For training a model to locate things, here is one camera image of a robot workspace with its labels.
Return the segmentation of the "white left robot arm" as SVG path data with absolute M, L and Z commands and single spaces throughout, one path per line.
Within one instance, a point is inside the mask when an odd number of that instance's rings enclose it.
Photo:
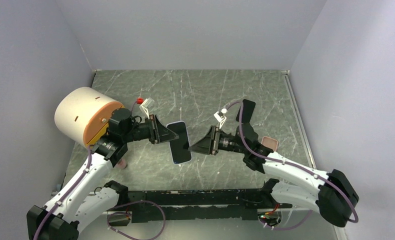
M 44 206 L 34 205 L 28 211 L 29 239 L 76 240 L 103 212 L 126 208 L 128 188 L 120 183 L 112 181 L 94 196 L 90 191 L 125 155 L 128 143 L 149 140 L 160 144 L 178 138 L 154 114 L 138 122 L 129 109 L 114 110 L 105 134 L 87 148 L 88 156 L 74 177 Z

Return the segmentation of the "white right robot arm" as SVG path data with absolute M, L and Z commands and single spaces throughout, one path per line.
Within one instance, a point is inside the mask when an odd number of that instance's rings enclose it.
M 248 123 L 239 125 L 235 134 L 212 125 L 188 150 L 205 155 L 216 155 L 219 151 L 243 154 L 248 168 L 272 176 L 260 189 L 260 201 L 268 208 L 275 204 L 307 208 L 330 224 L 343 228 L 351 222 L 351 214 L 359 202 L 358 194 L 343 172 L 317 170 L 287 159 L 260 143 L 258 134 Z

